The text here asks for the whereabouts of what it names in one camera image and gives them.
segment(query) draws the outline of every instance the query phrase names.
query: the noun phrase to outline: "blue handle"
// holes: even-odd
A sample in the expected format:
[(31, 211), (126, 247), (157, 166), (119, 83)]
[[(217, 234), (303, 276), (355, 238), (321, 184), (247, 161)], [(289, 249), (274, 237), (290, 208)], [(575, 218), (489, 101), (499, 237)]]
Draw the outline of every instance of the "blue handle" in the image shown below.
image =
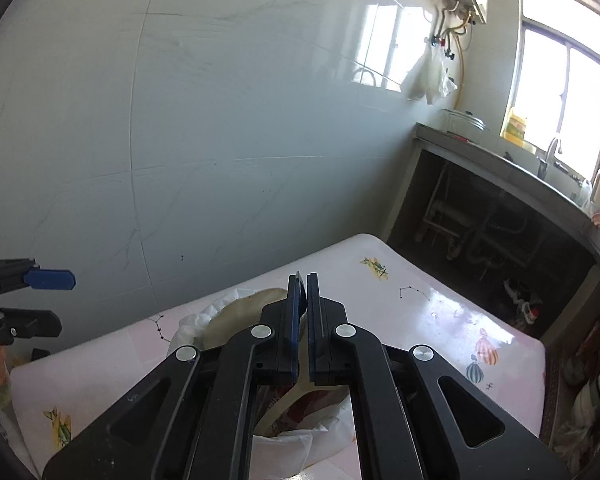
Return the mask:
[(31, 288), (72, 290), (75, 276), (70, 270), (31, 269), (22, 280)]

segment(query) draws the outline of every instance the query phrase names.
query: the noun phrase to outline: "plastic bag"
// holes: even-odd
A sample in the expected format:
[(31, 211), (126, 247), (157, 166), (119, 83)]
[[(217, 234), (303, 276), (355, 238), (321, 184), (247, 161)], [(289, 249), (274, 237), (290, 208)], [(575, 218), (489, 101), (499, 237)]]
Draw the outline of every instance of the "plastic bag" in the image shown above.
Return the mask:
[(206, 343), (205, 332), (211, 320), (217, 317), (230, 304), (233, 304), (233, 306), (243, 306), (245, 310), (248, 310), (244, 316), (236, 316), (237, 319), (234, 321), (236, 324), (243, 323), (245, 326), (249, 326), (258, 322), (260, 311), (265, 304), (282, 298), (286, 298), (286, 290), (284, 288), (267, 288), (260, 291), (250, 288), (234, 288), (234, 290), (231, 290), (219, 300), (215, 300), (202, 312), (183, 317), (178, 323), (178, 330), (171, 338), (168, 354), (171, 354), (171, 352), (182, 345), (193, 345), (200, 350), (205, 350), (224, 344), (229, 337), (237, 332), (236, 329), (233, 332), (225, 334), (217, 332), (210, 335), (207, 333)]
[(555, 433), (554, 451), (567, 463), (569, 472), (574, 476), (580, 472), (580, 459), (589, 452), (590, 447), (591, 437), (588, 426), (578, 426), (568, 420)]
[[(267, 300), (276, 300), (283, 294), (284, 289), (266, 289), (261, 291), (234, 288), (227, 295), (214, 301), (205, 310), (198, 314), (190, 314), (182, 318), (179, 327), (169, 344), (169, 354), (179, 346), (192, 344), (200, 349), (212, 348), (206, 346), (220, 342), (223, 337), (229, 338), (235, 330), (235, 322), (249, 326), (251, 317), (259, 319), (259, 311)], [(236, 320), (225, 320), (222, 330), (225, 332), (215, 334), (208, 338), (205, 334), (211, 321), (231, 305), (232, 317)], [(243, 306), (249, 312), (246, 315), (240, 312)], [(251, 480), (278, 480), (294, 476), (310, 465), (338, 454), (348, 447), (356, 438), (356, 430), (351, 409), (351, 399), (347, 397), (337, 404), (327, 406), (311, 413), (291, 431), (283, 431), (278, 436), (254, 436), (251, 446), (251, 467), (249, 478)]]
[(356, 438), (351, 397), (307, 415), (299, 428), (253, 437), (250, 480), (288, 478), (349, 447)]
[(443, 51), (443, 47), (427, 43), (424, 53), (400, 85), (409, 99), (426, 96), (427, 104), (432, 105), (458, 88), (446, 73)]

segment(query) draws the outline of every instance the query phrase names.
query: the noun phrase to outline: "faucet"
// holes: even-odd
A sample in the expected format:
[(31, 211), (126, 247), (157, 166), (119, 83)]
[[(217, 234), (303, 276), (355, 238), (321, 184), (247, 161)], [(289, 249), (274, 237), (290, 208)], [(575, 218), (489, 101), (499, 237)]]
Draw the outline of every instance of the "faucet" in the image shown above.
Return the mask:
[(548, 169), (549, 164), (555, 163), (556, 150), (558, 150), (558, 154), (562, 154), (562, 141), (560, 140), (560, 137), (554, 137), (551, 139), (551, 142), (549, 142), (549, 148), (544, 154), (544, 158), (541, 156), (538, 157), (538, 160), (540, 161), (540, 166), (538, 167), (538, 178), (540, 180), (544, 180), (546, 177), (546, 170)]

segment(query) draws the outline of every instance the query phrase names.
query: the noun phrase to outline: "metal screw cap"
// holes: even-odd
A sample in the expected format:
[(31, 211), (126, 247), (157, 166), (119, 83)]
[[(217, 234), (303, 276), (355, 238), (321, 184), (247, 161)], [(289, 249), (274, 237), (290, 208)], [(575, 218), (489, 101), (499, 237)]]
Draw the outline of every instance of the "metal screw cap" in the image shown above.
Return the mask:
[(413, 349), (413, 356), (418, 361), (431, 361), (433, 359), (433, 350), (424, 345), (416, 346)]
[(176, 359), (178, 361), (190, 362), (196, 358), (196, 349), (193, 346), (181, 346), (176, 350)]
[(340, 337), (352, 337), (356, 335), (356, 327), (348, 324), (338, 325), (336, 327), (336, 334)]
[(264, 339), (271, 335), (271, 329), (267, 325), (256, 325), (251, 329), (251, 335), (258, 339)]

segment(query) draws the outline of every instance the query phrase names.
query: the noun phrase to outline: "white plastic bag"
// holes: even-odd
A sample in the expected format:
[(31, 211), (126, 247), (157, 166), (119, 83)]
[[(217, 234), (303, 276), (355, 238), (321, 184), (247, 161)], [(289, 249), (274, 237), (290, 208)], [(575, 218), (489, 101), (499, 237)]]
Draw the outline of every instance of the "white plastic bag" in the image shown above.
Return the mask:
[(424, 53), (400, 85), (409, 99), (426, 96), (427, 104), (432, 105), (458, 88), (446, 73), (443, 51), (442, 46), (427, 43)]
[(578, 426), (572, 420), (567, 420), (555, 433), (554, 451), (567, 463), (573, 476), (580, 472), (580, 458), (591, 448), (589, 430), (589, 426)]
[[(247, 288), (234, 288), (202, 312), (182, 318), (169, 344), (169, 354), (186, 344), (204, 349), (205, 330), (211, 320), (235, 301), (257, 293)], [(355, 437), (351, 399), (347, 396), (338, 404), (307, 415), (293, 431), (284, 431), (272, 438), (254, 436), (249, 478), (278, 480), (296, 475), (302, 469), (341, 452)]]
[[(282, 288), (270, 288), (267, 290), (274, 292), (280, 291), (279, 297), (286, 297), (286, 290)], [(209, 322), (211, 322), (213, 318), (220, 314), (220, 312), (222, 312), (222, 310), (224, 310), (224, 308), (229, 304), (232, 304), (237, 300), (243, 300), (253, 296), (258, 292), (259, 291), (252, 290), (250, 288), (234, 288), (234, 290), (229, 291), (219, 300), (215, 300), (202, 312), (183, 317), (178, 323), (178, 330), (171, 338), (168, 354), (171, 354), (171, 352), (175, 351), (182, 345), (193, 345), (201, 350), (204, 350), (206, 348), (204, 334)]]
[(253, 437), (250, 480), (278, 480), (338, 454), (355, 440), (351, 397), (307, 415), (298, 430)]

